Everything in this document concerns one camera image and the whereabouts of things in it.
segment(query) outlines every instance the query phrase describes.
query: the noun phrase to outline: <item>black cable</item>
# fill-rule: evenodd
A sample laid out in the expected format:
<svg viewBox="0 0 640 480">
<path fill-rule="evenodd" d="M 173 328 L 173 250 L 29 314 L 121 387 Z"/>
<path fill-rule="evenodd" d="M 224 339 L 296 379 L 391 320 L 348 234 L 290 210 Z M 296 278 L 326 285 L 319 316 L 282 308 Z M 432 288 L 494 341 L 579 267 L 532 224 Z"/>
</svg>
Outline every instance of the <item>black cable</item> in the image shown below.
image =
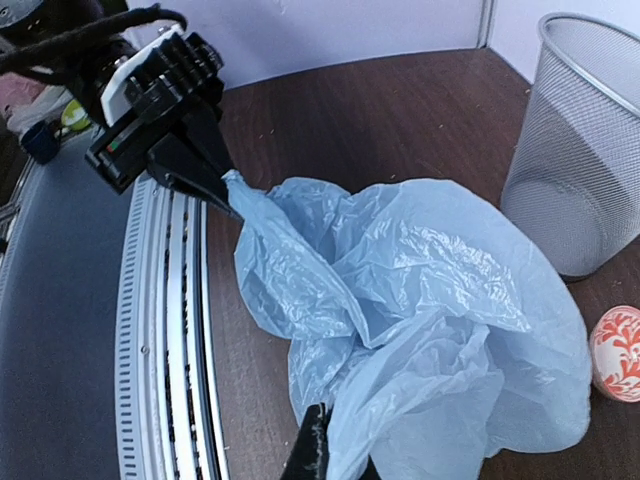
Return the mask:
<svg viewBox="0 0 640 480">
<path fill-rule="evenodd" d="M 160 4 L 149 8 L 136 8 L 111 17 L 101 18 L 40 43 L 0 55 L 0 75 L 7 72 L 28 70 L 33 66 L 47 64 L 52 58 L 76 54 L 100 43 L 111 35 L 158 20 L 172 20 L 179 23 L 184 30 L 187 29 L 188 22 L 184 15 L 173 10 L 163 9 Z"/>
</svg>

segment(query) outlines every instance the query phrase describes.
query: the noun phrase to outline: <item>blue object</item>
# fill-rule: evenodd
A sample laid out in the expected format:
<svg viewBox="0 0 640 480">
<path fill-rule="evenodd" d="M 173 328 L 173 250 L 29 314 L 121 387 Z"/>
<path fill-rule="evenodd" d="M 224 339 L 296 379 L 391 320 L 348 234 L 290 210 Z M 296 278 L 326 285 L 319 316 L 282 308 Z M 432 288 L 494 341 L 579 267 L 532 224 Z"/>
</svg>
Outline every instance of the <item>blue object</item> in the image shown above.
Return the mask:
<svg viewBox="0 0 640 480">
<path fill-rule="evenodd" d="M 439 180 L 350 195 L 294 178 L 270 193 L 225 177 L 245 219 L 238 283 L 264 330 L 292 340 L 298 421 L 333 406 L 328 480 L 473 479 L 508 448 L 553 452 L 589 424 L 580 312 L 500 212 Z"/>
<path fill-rule="evenodd" d="M 51 161 L 60 151 L 60 142 L 44 120 L 27 130 L 20 139 L 20 143 L 25 151 L 41 165 Z"/>
</svg>

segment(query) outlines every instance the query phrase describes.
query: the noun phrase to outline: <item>white wall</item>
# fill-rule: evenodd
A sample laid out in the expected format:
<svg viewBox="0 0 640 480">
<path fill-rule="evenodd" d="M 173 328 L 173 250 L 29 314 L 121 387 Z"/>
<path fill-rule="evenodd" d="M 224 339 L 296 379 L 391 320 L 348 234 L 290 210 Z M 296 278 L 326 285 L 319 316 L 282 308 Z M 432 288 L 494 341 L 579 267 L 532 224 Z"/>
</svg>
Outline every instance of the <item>white wall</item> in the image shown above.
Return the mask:
<svg viewBox="0 0 640 480">
<path fill-rule="evenodd" d="M 540 38 L 538 20 L 547 13 L 589 15 L 640 34 L 640 0 L 495 0 L 489 46 L 533 81 Z"/>
<path fill-rule="evenodd" d="M 131 8 L 156 0 L 128 0 Z M 475 47 L 482 0 L 163 0 L 225 61 L 227 86 L 362 58 Z M 157 26 L 140 38 L 155 38 Z"/>
</svg>

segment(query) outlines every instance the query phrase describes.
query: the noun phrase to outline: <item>metal rail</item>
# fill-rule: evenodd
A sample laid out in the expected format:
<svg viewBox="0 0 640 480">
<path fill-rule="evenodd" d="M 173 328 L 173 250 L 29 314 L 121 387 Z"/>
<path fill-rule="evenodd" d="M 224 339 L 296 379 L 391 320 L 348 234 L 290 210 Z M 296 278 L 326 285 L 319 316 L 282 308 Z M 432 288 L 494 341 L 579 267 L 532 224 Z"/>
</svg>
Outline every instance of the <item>metal rail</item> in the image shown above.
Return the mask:
<svg viewBox="0 0 640 480">
<path fill-rule="evenodd" d="M 228 480 L 215 385 L 206 207 L 138 180 L 123 254 L 116 416 L 123 479 Z"/>
</svg>

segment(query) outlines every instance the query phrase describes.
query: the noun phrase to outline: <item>green object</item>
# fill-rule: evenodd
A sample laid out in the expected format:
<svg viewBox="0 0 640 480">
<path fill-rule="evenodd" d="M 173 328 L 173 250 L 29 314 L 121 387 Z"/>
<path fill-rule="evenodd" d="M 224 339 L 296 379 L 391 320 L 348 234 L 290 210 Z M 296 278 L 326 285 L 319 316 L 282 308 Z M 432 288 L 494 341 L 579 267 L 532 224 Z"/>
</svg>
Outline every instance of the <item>green object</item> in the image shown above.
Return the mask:
<svg viewBox="0 0 640 480">
<path fill-rule="evenodd" d="M 71 100 L 62 113 L 62 125 L 69 127 L 74 132 L 79 132 L 91 125 L 91 120 L 80 102 Z"/>
</svg>

